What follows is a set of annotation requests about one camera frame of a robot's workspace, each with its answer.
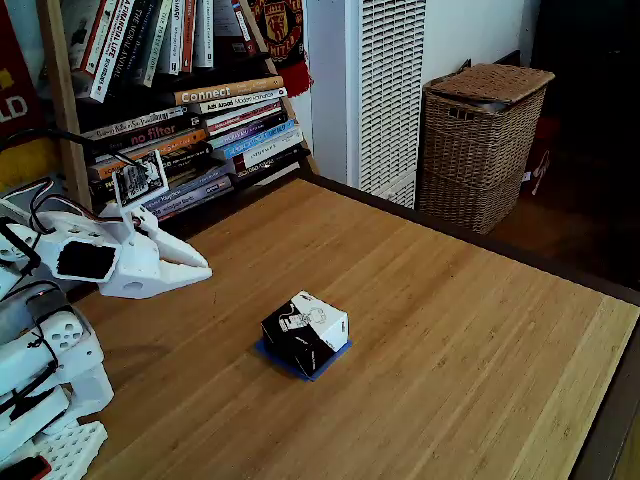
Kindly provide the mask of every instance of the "basket lid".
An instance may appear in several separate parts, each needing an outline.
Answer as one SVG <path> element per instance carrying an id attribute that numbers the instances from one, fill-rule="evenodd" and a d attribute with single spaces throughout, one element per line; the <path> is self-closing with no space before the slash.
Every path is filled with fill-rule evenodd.
<path id="1" fill-rule="evenodd" d="M 470 100 L 511 104 L 541 89 L 554 78 L 553 73 L 543 70 L 480 63 L 429 89 Z"/>

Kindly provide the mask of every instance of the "book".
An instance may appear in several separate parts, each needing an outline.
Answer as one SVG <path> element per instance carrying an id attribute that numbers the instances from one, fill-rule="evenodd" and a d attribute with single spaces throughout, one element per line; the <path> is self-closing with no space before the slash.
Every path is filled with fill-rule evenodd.
<path id="1" fill-rule="evenodd" d="M 184 28 L 185 0 L 172 0 L 171 18 L 165 33 L 157 70 L 159 73 L 178 75 L 182 63 L 182 30 Z"/>
<path id="2" fill-rule="evenodd" d="M 192 203 L 190 205 L 187 205 L 187 206 L 184 206 L 182 208 L 179 208 L 178 210 L 175 210 L 175 211 L 173 211 L 171 213 L 163 215 L 163 216 L 158 218 L 158 222 L 164 222 L 165 220 L 168 220 L 171 217 L 174 217 L 174 216 L 179 215 L 179 214 L 181 214 L 183 212 L 186 212 L 187 210 L 191 210 L 192 208 L 198 207 L 198 206 L 202 205 L 203 203 L 206 203 L 206 202 L 208 202 L 210 200 L 213 200 L 214 198 L 218 198 L 218 197 L 221 197 L 223 195 L 226 195 L 226 194 L 228 194 L 228 193 L 230 193 L 232 191 L 233 191 L 233 185 L 228 187 L 228 188 L 225 188 L 224 190 L 219 190 L 219 191 L 215 192 L 213 195 L 209 195 L 208 197 L 205 197 L 202 200 L 198 200 L 195 203 Z"/>
<path id="3" fill-rule="evenodd" d="M 133 80 L 133 76 L 135 74 L 135 67 L 138 64 L 138 59 L 140 58 L 140 53 L 142 52 L 142 45 L 147 39 L 147 32 L 151 25 L 151 18 L 154 16 L 155 12 L 158 11 L 158 0 L 149 0 L 147 5 L 147 9 L 144 12 L 144 18 L 142 19 L 142 24 L 140 25 L 140 30 L 136 35 L 136 40 L 133 44 L 133 48 L 131 49 L 131 54 L 129 55 L 129 61 L 125 67 L 125 78 L 124 82 L 130 82 Z"/>
<path id="4" fill-rule="evenodd" d="M 280 153 L 277 153 L 273 157 L 267 158 L 260 163 L 255 164 L 252 167 L 245 168 L 244 170 L 237 170 L 233 176 L 236 181 L 244 181 L 247 178 L 258 174 L 264 170 L 279 170 L 286 167 L 288 164 L 293 163 L 296 160 L 301 160 L 303 157 L 309 155 L 311 152 L 302 145 L 294 145 Z"/>
<path id="5" fill-rule="evenodd" d="M 181 71 L 191 73 L 193 60 L 193 34 L 196 26 L 196 0 L 185 0 L 184 27 L 182 29 Z"/>
<path id="6" fill-rule="evenodd" d="M 280 153 L 289 147 L 293 147 L 303 140 L 304 138 L 300 127 L 293 127 L 291 130 L 281 133 L 269 141 L 261 143 L 260 145 L 233 157 L 233 164 L 236 168 L 236 172 L 251 168 L 276 153 Z"/>
<path id="7" fill-rule="evenodd" d="M 202 103 L 210 100 L 274 90 L 283 86 L 284 81 L 282 80 L 282 77 L 273 76 L 247 80 L 245 82 L 226 83 L 223 85 L 214 85 L 211 87 L 175 92 L 167 97 L 167 101 L 173 101 L 176 105 Z"/>
<path id="8" fill-rule="evenodd" d="M 221 162 L 220 160 L 212 159 L 209 156 L 210 153 L 211 153 L 211 147 L 208 146 L 206 143 L 204 143 L 204 144 L 195 144 L 189 147 L 185 147 L 183 149 L 171 152 L 170 154 L 161 156 L 160 158 L 162 160 L 162 165 L 165 169 L 165 175 L 167 176 L 169 185 L 171 185 L 172 183 L 179 183 L 179 181 L 182 178 L 184 178 L 189 174 L 193 174 L 197 171 L 202 171 L 203 170 L 202 167 L 205 165 L 204 162 L 206 162 L 206 165 L 209 168 L 205 175 L 209 173 L 213 173 L 213 170 L 215 170 L 215 168 L 218 168 L 220 170 L 215 176 L 209 175 L 208 177 L 209 180 L 207 181 L 211 181 L 219 175 L 228 173 L 229 167 L 223 162 Z M 90 187 L 91 195 L 93 196 L 94 200 L 98 203 L 106 203 L 110 200 L 115 199 L 115 189 L 113 186 L 113 179 L 110 176 L 103 179 L 91 180 L 89 182 L 89 187 Z M 170 192 L 166 192 L 160 197 L 157 197 L 151 200 L 150 203 L 159 205 L 163 202 L 159 201 L 158 199 L 165 198 L 169 194 Z"/>
<path id="9" fill-rule="evenodd" d="M 140 147 L 148 142 L 156 142 L 162 138 L 177 134 L 197 126 L 200 120 L 192 115 L 181 115 L 161 122 L 147 125 L 128 132 L 97 140 L 96 149 L 122 150 Z"/>
<path id="10" fill-rule="evenodd" d="M 189 168 L 210 166 L 214 161 L 211 157 L 212 151 L 213 148 L 207 142 L 198 142 L 166 153 L 160 158 L 167 177 L 174 177 Z"/>
<path id="11" fill-rule="evenodd" d="M 247 21 L 246 18 L 244 18 L 244 12 L 242 11 L 240 2 L 238 0 L 231 0 L 231 7 L 233 8 L 233 13 L 236 16 L 238 26 L 240 27 L 240 32 L 242 33 L 242 43 L 244 44 L 244 48 L 249 55 L 257 53 L 258 45 L 251 36 L 251 32 L 247 27 Z"/>
<path id="12" fill-rule="evenodd" d="M 294 126 L 295 122 L 293 119 L 287 120 L 286 122 L 281 123 L 280 125 L 276 125 L 275 127 L 272 127 L 262 133 L 258 133 L 257 135 L 253 135 L 252 137 L 238 140 L 231 145 L 226 145 L 224 147 L 216 149 L 213 152 L 213 158 L 218 158 L 220 160 L 231 160 L 236 155 L 240 155 L 247 150 L 258 147 L 262 143 L 268 142 L 272 138 L 282 135 L 284 132 L 291 130 Z"/>
<path id="13" fill-rule="evenodd" d="M 133 118 L 131 120 L 125 120 L 124 122 L 116 123 L 106 127 L 101 127 L 90 132 L 82 134 L 83 137 L 90 140 L 100 140 L 102 138 L 111 137 L 113 135 L 119 135 L 125 132 L 130 132 L 147 125 L 153 125 L 155 123 L 163 122 L 171 118 L 176 118 L 187 113 L 185 107 L 171 107 L 159 112 L 149 113 L 142 115 L 141 117 Z"/>
<path id="14" fill-rule="evenodd" d="M 222 115 L 216 115 L 213 118 L 207 118 L 205 120 L 205 124 L 211 135 L 218 135 L 240 125 L 244 125 L 280 111 L 282 111 L 282 103 L 276 98 L 248 105 Z"/>
<path id="15" fill-rule="evenodd" d="M 125 31 L 129 25 L 132 9 L 132 0 L 120 0 L 114 12 L 113 21 L 109 27 L 109 35 L 96 70 L 96 78 L 91 82 L 91 88 L 88 92 L 88 98 L 97 102 L 104 102 L 107 95 L 107 89 L 111 82 L 111 76 L 120 53 Z"/>
<path id="16" fill-rule="evenodd" d="M 285 112 L 269 115 L 268 117 L 254 120 L 247 125 L 238 127 L 230 132 L 223 133 L 215 138 L 211 138 L 209 139 L 209 145 L 213 148 L 220 148 L 224 145 L 229 145 L 230 143 L 242 140 L 243 138 L 257 135 L 258 133 L 264 132 L 265 130 L 275 127 L 276 125 L 280 125 L 286 121 L 287 114 Z"/>
<path id="17" fill-rule="evenodd" d="M 195 190 L 196 188 L 200 188 L 201 186 L 206 185 L 207 183 L 211 183 L 216 178 L 221 177 L 222 175 L 229 174 L 229 170 L 230 170 L 229 165 L 227 165 L 226 163 L 220 162 L 219 160 L 212 160 L 212 162 L 217 162 L 217 163 L 214 163 L 214 165 L 210 169 L 208 169 L 205 173 L 198 176 L 197 178 L 194 178 L 189 182 L 183 183 L 178 187 L 172 188 L 171 190 L 169 190 L 166 193 L 163 193 L 157 198 L 154 198 L 153 200 L 146 203 L 145 207 L 148 208 L 149 210 L 153 208 L 157 208 L 172 200 L 175 200 L 178 197 L 181 197 L 182 195 L 192 190 Z"/>
<path id="18" fill-rule="evenodd" d="M 223 192 L 229 189 L 229 187 L 231 187 L 231 180 L 228 175 L 223 175 L 222 177 L 191 190 L 170 202 L 164 203 L 159 207 L 150 208 L 149 210 L 156 217 L 161 218 L 175 212 L 176 210 L 192 205 L 203 198 Z"/>
<path id="19" fill-rule="evenodd" d="M 282 87 L 276 90 L 267 90 L 266 92 L 250 93 L 249 95 L 239 95 L 237 97 L 228 97 L 223 100 L 213 100 L 212 102 L 204 102 L 188 105 L 187 108 L 195 113 L 206 115 L 208 113 L 229 110 L 230 108 L 244 107 L 253 103 L 260 103 L 265 100 L 273 100 L 287 96 L 287 89 Z"/>
<path id="20" fill-rule="evenodd" d="M 89 55 L 87 57 L 86 66 L 76 70 L 76 74 L 82 72 L 91 78 L 95 76 L 96 71 L 98 70 L 98 64 L 100 63 L 100 56 L 102 55 L 104 44 L 107 41 L 109 28 L 111 28 L 111 22 L 113 21 L 117 7 L 118 0 L 106 0 L 104 3 L 104 8 L 101 11 L 95 36 L 89 45 Z"/>
<path id="21" fill-rule="evenodd" d="M 230 0 L 213 0 L 214 56 L 221 63 L 229 62 L 238 55 L 246 55 L 242 30 Z"/>
<path id="22" fill-rule="evenodd" d="M 111 81 L 107 88 L 107 95 L 115 96 L 119 93 L 124 82 L 126 75 L 127 65 L 131 59 L 131 53 L 133 52 L 133 46 L 136 43 L 136 39 L 140 34 L 142 23 L 149 9 L 151 0 L 134 0 L 131 7 L 131 16 L 129 17 L 129 23 L 124 31 L 124 37 L 122 45 L 120 46 L 120 52 L 116 59 L 116 63 L 113 67 L 111 74 Z"/>
<path id="23" fill-rule="evenodd" d="M 71 72 L 86 69 L 106 4 L 107 0 L 66 0 L 61 5 Z"/>
<path id="24" fill-rule="evenodd" d="M 197 0 L 193 35 L 193 66 L 213 67 L 213 0 Z"/>
<path id="25" fill-rule="evenodd" d="M 160 0 L 147 31 L 138 64 L 136 65 L 132 81 L 137 85 L 151 87 L 158 67 L 160 49 L 167 31 L 167 24 L 171 16 L 172 0 Z"/>
<path id="26" fill-rule="evenodd" d="M 164 139 L 135 150 L 124 149 L 122 152 L 132 160 L 142 158 L 153 150 L 158 150 L 160 155 L 163 156 L 174 150 L 201 142 L 206 138 L 206 136 L 207 135 L 204 130 L 195 130 L 192 132 L 182 133 L 174 137 L 169 137 L 168 139 Z M 96 158 L 96 162 L 93 165 L 87 166 L 87 175 L 92 180 L 101 180 L 107 178 L 116 170 L 120 170 L 124 165 L 124 162 L 112 157 L 111 155 L 103 155 Z"/>

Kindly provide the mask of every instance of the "black book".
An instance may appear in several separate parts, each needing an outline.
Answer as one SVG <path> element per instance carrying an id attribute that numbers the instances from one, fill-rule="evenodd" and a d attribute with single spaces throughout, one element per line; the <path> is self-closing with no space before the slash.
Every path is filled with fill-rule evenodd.
<path id="1" fill-rule="evenodd" d="M 158 0 L 149 0 L 147 11 L 145 12 L 144 18 L 142 19 L 142 25 L 140 26 L 140 30 L 138 31 L 138 34 L 136 36 L 136 41 L 133 44 L 133 49 L 131 50 L 131 55 L 129 55 L 129 61 L 127 62 L 127 66 L 125 68 L 123 79 L 124 82 L 128 82 L 134 73 L 135 65 L 138 61 L 138 56 L 142 51 L 142 45 L 147 38 L 147 30 L 149 30 L 151 18 L 153 17 L 155 11 L 159 8 L 160 6 L 158 5 Z"/>
<path id="2" fill-rule="evenodd" d="M 110 97 L 117 95 L 122 89 L 129 58 L 150 5 L 151 0 L 135 0 L 131 7 L 131 17 L 124 32 L 122 46 L 120 47 L 116 64 L 113 67 L 111 82 L 107 90 L 107 95 Z"/>

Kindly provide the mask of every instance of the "wicker basket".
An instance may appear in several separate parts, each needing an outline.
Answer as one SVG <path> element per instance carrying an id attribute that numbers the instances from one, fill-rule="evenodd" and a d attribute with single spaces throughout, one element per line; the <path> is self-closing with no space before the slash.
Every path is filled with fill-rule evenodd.
<path id="1" fill-rule="evenodd" d="M 515 206 L 523 174 L 524 166 L 504 182 L 485 189 L 425 171 L 418 209 L 474 232 L 489 233 Z"/>
<path id="2" fill-rule="evenodd" d="M 553 77 L 477 65 L 426 86 L 419 209 L 481 233 L 502 220 L 517 200 Z"/>

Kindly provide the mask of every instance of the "manchester united banner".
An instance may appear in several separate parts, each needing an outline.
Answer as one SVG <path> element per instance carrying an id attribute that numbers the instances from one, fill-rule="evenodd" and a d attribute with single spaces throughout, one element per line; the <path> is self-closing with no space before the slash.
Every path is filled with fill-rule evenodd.
<path id="1" fill-rule="evenodd" d="M 289 96 L 306 92 L 312 80 L 305 63 L 302 0 L 249 0 L 249 5 Z"/>

